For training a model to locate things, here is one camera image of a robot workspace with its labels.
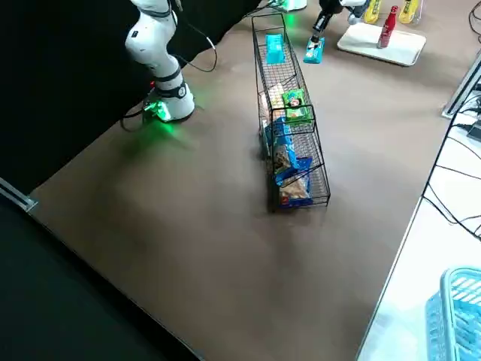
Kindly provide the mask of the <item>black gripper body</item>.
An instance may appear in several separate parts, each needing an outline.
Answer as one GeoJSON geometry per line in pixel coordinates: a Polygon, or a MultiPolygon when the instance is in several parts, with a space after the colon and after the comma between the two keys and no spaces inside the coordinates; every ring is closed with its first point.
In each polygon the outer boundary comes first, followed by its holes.
{"type": "Polygon", "coordinates": [[[341,4],[339,0],[319,0],[321,13],[325,17],[331,17],[341,12],[341,4]]]}

